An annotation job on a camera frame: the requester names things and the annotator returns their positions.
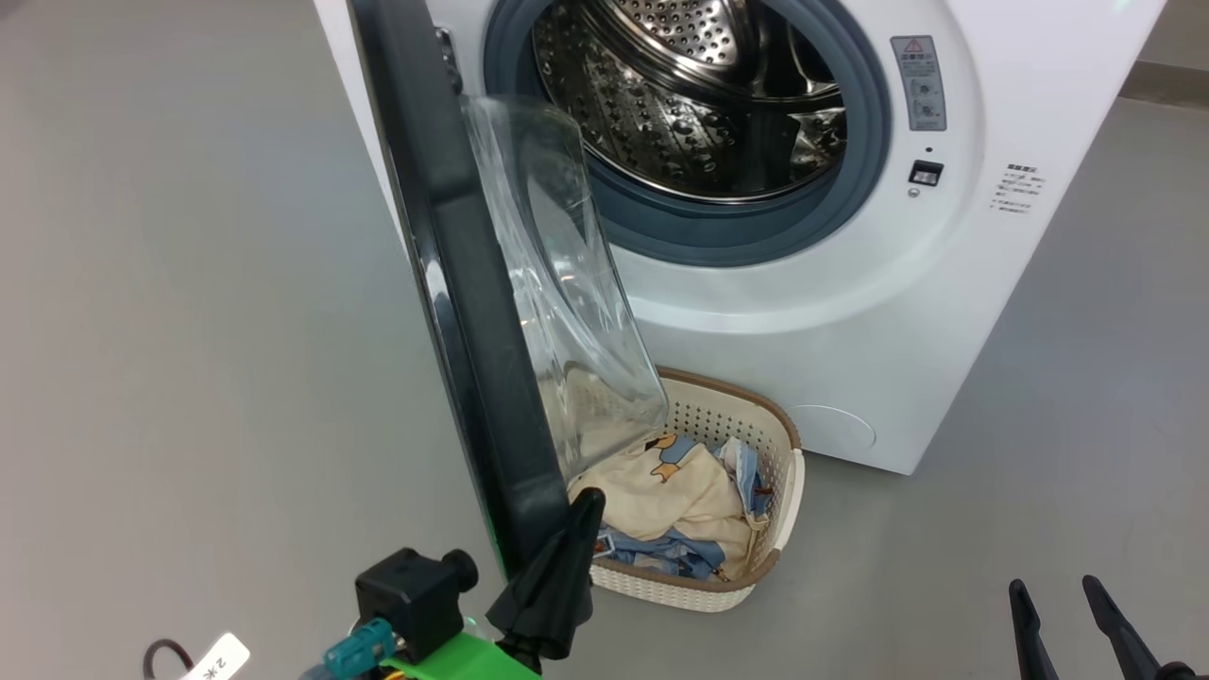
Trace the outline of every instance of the door glass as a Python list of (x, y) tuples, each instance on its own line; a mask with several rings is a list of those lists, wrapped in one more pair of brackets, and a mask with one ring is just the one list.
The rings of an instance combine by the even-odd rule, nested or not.
[(667, 398), (597, 223), (575, 121), (521, 98), (464, 98), (463, 114), (569, 480), (661, 430)]

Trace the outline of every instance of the white washing machine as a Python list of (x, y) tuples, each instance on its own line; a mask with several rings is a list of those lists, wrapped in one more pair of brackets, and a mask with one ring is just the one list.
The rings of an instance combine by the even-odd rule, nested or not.
[[(345, 0), (316, 4), (389, 195)], [(544, 97), (582, 123), (655, 363), (771, 397), (810, 450), (909, 474), (1162, 5), (429, 11), (467, 93)]]

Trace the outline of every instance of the cartoon print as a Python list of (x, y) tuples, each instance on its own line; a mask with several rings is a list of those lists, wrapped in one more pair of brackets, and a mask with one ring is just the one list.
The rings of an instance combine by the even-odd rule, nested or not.
[(663, 477), (661, 484), (667, 484), (667, 480), (676, 474), (679, 469), (681, 461), (683, 461), (684, 456), (693, 450), (694, 445), (694, 442), (681, 439), (676, 434), (665, 434), (659, 439), (647, 442), (647, 451), (650, 449), (659, 449), (660, 465), (655, 467), (655, 469), (650, 471), (652, 477)]

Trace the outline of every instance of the wall baseboard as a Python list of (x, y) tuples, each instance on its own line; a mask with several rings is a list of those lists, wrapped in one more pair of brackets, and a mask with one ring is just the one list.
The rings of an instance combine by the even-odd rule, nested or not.
[(1209, 71), (1135, 62), (1121, 97), (1209, 111)]

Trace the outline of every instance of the cloth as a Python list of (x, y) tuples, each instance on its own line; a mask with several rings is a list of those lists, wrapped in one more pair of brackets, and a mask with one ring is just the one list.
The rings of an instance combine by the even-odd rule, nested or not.
[(773, 501), (773, 489), (764, 485), (759, 476), (759, 451), (746, 442), (731, 437), (713, 451), (730, 476), (739, 497), (744, 502), (747, 521), (753, 528), (768, 524), (768, 505)]
[(602, 526), (597, 537), (596, 558), (611, 558), (659, 574), (707, 581), (711, 577), (724, 577), (723, 564), (727, 555), (718, 543), (694, 541), (676, 529), (670, 529), (654, 541), (638, 541), (611, 526)]
[(652, 439), (585, 472), (571, 496), (590, 486), (604, 491), (598, 543), (608, 557), (698, 578), (725, 580), (746, 566), (753, 538), (747, 506), (722, 459), (702, 444), (676, 434)]

